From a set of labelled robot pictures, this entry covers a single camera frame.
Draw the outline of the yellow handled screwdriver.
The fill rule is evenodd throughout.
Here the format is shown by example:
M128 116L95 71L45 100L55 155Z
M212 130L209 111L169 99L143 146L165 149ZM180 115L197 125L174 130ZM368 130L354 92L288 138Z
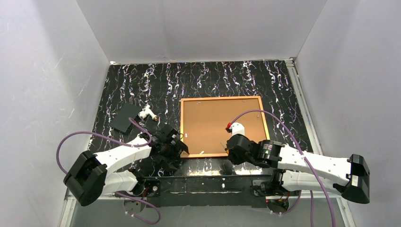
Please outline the yellow handled screwdriver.
M222 142L220 144L223 147L225 153L228 155L229 154L229 149L227 148L227 145L225 143L222 143Z

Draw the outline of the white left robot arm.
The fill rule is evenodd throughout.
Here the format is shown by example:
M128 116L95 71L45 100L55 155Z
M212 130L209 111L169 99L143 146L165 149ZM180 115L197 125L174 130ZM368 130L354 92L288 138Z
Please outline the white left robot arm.
M129 170L120 172L124 166L153 154L176 159L183 152L189 152L176 132L167 135L141 133L128 143L116 143L118 147L107 151L82 152L66 172L63 183L81 206L92 204L103 194L134 189L138 178Z

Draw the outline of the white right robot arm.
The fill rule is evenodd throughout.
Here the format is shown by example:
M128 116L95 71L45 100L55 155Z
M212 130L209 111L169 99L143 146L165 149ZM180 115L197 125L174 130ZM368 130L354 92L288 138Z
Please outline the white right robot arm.
M262 140L258 143L241 134L227 141L228 159L234 165L244 162L279 171L282 188L326 191L359 204L370 202L370 169L363 156L327 157L314 153L301 154L281 142Z

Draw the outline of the red wooden picture frame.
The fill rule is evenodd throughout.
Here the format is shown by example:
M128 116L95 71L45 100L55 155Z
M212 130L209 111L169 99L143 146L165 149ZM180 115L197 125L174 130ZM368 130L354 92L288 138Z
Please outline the red wooden picture frame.
M181 99L180 133L189 154L182 158L226 157L221 142L231 137L229 122L245 127L245 136L259 142L270 138L260 96L204 97Z

